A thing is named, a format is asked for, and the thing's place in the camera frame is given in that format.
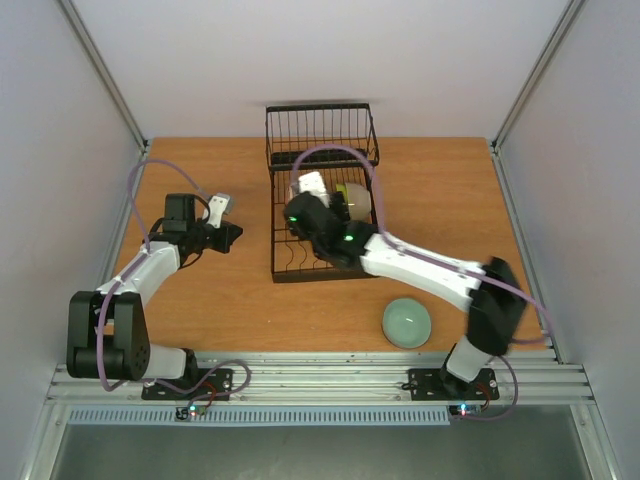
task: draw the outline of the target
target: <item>table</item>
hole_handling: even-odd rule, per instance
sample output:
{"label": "table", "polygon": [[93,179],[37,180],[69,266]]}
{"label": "table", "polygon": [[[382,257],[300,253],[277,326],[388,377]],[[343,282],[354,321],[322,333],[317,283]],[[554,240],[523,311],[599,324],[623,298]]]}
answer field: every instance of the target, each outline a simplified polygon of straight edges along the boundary
{"label": "table", "polygon": [[[484,139],[381,138],[379,144],[377,172],[394,235],[461,259],[504,258],[526,285]],[[231,194],[236,204],[228,219],[244,228],[230,254],[205,252],[156,292],[145,310],[153,343],[218,351],[394,351],[381,322],[385,306],[398,297],[415,298],[431,314],[431,338],[420,350],[448,351],[464,333],[464,313],[389,279],[274,284],[264,139],[158,138],[150,158],[177,163],[209,193]],[[147,166],[137,195],[147,228],[162,216],[167,193],[190,191],[173,169]],[[131,221],[118,269],[141,239]],[[528,308],[518,337],[539,335]]]}

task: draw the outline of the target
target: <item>dish rack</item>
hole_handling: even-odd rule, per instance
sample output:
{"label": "dish rack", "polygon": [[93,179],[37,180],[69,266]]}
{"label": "dish rack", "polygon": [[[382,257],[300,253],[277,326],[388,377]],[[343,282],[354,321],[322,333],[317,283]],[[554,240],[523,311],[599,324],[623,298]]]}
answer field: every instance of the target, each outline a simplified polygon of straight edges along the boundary
{"label": "dish rack", "polygon": [[[305,150],[325,143],[349,146],[375,167],[380,162],[378,140],[368,103],[286,105],[267,107],[266,156],[271,178],[271,276],[275,283],[367,278],[364,272],[338,270],[313,255],[311,243],[294,237],[284,220],[289,182],[295,159]],[[358,183],[371,195],[368,221],[377,224],[371,181],[349,153],[326,150],[312,154],[300,171],[317,170],[329,192],[336,184]]]}

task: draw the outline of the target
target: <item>gray floor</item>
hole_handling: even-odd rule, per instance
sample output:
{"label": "gray floor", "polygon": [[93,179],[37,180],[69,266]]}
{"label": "gray floor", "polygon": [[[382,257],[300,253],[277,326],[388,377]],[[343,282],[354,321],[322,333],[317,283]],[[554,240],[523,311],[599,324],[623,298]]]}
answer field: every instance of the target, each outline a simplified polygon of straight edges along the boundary
{"label": "gray floor", "polygon": [[568,407],[450,427],[70,426],[54,480],[590,478]]}

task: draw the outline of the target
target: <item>wall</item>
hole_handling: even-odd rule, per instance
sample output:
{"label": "wall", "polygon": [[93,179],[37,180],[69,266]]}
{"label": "wall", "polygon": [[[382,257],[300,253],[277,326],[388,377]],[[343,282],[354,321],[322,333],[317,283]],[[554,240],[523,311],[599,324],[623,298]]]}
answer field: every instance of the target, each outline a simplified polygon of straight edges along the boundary
{"label": "wall", "polygon": [[0,15],[0,478],[18,477],[67,309],[94,288],[137,149],[52,0]]}
{"label": "wall", "polygon": [[504,146],[544,296],[640,476],[640,3],[591,0]]}
{"label": "wall", "polygon": [[493,137],[566,0],[76,0],[148,137],[260,136],[365,99],[384,136]]}

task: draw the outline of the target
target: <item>vent grille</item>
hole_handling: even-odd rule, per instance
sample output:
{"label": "vent grille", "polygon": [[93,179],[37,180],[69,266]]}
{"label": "vent grille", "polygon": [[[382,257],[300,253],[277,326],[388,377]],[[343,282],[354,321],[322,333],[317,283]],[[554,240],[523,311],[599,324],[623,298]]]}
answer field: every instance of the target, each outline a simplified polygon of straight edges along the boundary
{"label": "vent grille", "polygon": [[201,417],[177,420],[174,407],[78,406],[72,425],[448,425],[446,407],[235,407],[215,405]]}

